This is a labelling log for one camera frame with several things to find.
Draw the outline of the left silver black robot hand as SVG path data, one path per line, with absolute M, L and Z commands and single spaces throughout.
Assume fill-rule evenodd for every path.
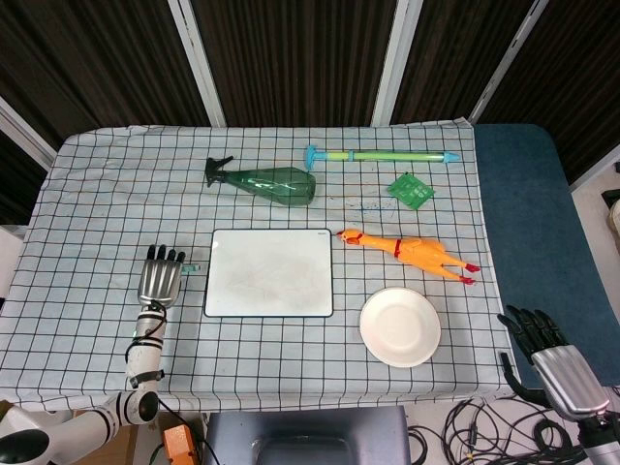
M 139 279 L 138 301 L 141 306 L 153 301 L 171 308 L 178 299 L 186 254 L 167 249 L 165 244 L 149 246 Z

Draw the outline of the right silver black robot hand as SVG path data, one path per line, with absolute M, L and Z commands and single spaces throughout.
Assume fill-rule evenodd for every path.
M 548 407 L 574 422 L 603 416 L 610 404 L 607 392 L 559 326 L 542 310 L 509 305 L 507 311 L 498 320 L 539 376 Z

